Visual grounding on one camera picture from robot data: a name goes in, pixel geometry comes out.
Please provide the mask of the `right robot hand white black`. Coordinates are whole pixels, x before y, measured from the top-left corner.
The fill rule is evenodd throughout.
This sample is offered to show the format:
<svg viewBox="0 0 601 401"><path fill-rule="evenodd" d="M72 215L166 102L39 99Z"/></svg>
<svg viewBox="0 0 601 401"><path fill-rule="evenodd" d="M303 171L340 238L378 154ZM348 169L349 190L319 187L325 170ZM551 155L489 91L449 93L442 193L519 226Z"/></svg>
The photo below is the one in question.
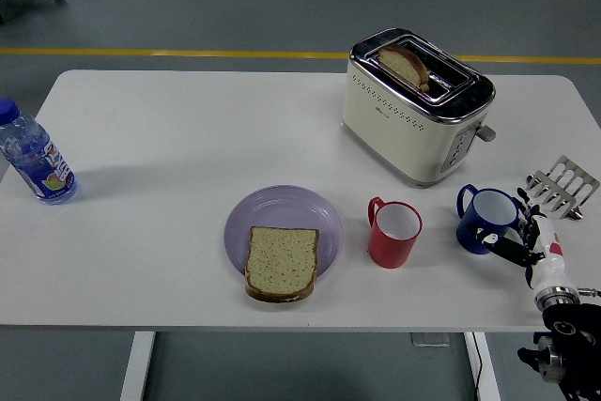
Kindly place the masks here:
<svg viewBox="0 0 601 401"><path fill-rule="evenodd" d="M566 275L553 223L525 190L519 188L511 196L467 185L460 190L456 207L459 244L474 254L492 253L523 268L539 310L580 303L578 288Z"/></svg>

